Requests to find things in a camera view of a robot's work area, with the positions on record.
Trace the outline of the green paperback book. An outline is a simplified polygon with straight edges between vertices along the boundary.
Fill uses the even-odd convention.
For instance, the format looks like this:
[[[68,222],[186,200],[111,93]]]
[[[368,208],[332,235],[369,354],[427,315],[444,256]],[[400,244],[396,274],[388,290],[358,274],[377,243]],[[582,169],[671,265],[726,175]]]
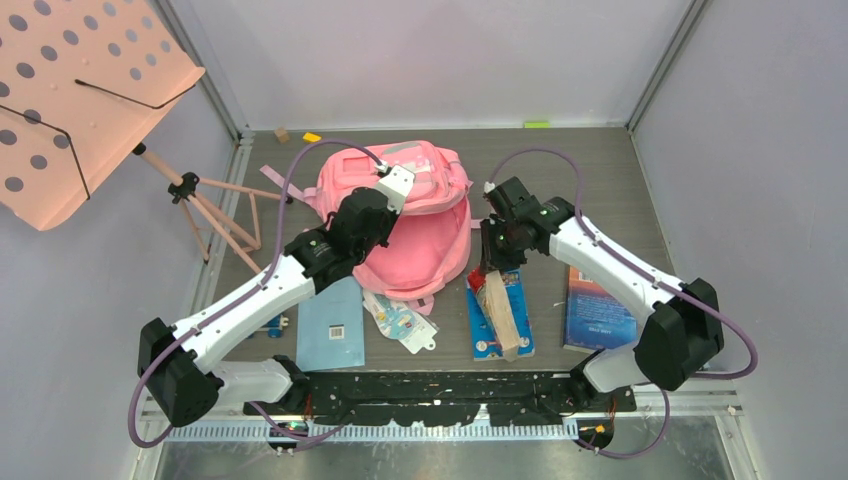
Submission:
[[[515,325],[506,285],[500,271],[477,267],[467,277],[475,300],[492,329],[507,362],[518,359],[521,337]]]

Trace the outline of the blue paperback book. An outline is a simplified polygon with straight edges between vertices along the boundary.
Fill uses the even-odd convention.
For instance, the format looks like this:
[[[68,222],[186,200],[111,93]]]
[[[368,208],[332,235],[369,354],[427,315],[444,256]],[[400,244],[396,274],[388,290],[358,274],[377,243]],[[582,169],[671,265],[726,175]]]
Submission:
[[[517,356],[519,358],[532,357],[535,354],[535,342],[527,312],[520,270],[503,271],[502,279],[519,336]],[[466,277],[466,301],[473,359],[475,361],[500,360],[503,356],[495,330],[478,303],[477,290],[482,286],[482,280],[483,276],[476,269]]]

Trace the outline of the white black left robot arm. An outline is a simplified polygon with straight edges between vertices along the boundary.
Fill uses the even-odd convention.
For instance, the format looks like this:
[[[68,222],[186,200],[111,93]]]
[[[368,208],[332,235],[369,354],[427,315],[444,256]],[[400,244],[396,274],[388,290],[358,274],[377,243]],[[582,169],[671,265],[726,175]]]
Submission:
[[[385,181],[358,187],[328,224],[299,234],[276,265],[224,299],[171,326],[148,322],[140,331],[138,374],[170,424],[199,420],[224,396],[298,412],[307,389],[283,361],[227,363],[225,356],[272,316],[351,276],[375,246],[387,246],[410,191]]]

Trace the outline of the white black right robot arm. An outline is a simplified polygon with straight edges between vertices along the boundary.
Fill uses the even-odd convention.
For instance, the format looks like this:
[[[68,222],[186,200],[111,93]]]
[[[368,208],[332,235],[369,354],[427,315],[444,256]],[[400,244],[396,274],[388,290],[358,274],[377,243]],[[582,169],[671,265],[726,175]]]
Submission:
[[[723,349],[717,294],[708,282],[685,283],[652,267],[568,201],[540,202],[515,177],[486,183],[484,197],[492,209],[481,223],[484,272],[517,268],[536,251],[587,275],[637,322],[637,340],[601,349],[571,370],[571,397],[580,408],[596,410],[624,386],[674,391]]]

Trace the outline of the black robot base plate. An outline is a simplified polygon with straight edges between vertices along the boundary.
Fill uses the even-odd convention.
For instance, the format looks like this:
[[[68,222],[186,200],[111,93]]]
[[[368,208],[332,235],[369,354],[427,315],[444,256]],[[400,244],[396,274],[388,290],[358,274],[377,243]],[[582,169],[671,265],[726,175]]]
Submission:
[[[409,427],[546,426],[579,413],[635,411],[634,393],[581,393],[565,373],[530,371],[325,372],[296,380],[282,400],[245,405],[244,413],[295,415],[319,425]]]

